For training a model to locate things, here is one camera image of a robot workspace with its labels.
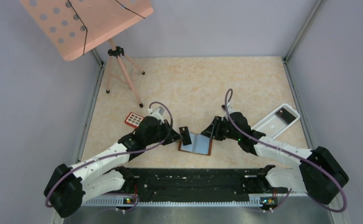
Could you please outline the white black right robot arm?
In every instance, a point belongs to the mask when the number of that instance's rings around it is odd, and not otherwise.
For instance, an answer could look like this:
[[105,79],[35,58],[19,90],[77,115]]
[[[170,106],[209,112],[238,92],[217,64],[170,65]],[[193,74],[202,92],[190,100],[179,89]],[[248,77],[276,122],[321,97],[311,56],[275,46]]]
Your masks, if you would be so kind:
[[201,135],[218,141],[235,140],[247,153],[286,165],[286,168],[266,166],[261,178],[271,187],[303,191],[328,205],[349,182],[346,172],[325,147],[297,148],[252,129],[241,112],[231,113],[230,118],[214,117]]

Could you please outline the black VIP credit card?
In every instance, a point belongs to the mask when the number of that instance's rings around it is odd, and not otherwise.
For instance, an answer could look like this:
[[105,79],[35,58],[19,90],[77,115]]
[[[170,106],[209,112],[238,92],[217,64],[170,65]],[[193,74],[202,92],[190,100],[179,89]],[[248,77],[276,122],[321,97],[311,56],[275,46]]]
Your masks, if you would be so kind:
[[282,120],[283,123],[289,125],[293,123],[297,117],[290,113],[286,108],[282,107],[276,111],[275,115]]

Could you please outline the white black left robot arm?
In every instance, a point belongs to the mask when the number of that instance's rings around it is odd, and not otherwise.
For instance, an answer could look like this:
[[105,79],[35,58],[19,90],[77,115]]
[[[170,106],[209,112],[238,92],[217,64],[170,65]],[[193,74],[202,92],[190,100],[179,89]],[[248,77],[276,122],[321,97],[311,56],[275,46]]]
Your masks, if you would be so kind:
[[84,202],[120,190],[129,178],[122,164],[182,138],[172,124],[163,118],[146,116],[138,128],[103,152],[74,165],[60,164],[44,190],[45,206],[53,208],[59,217],[66,218]]

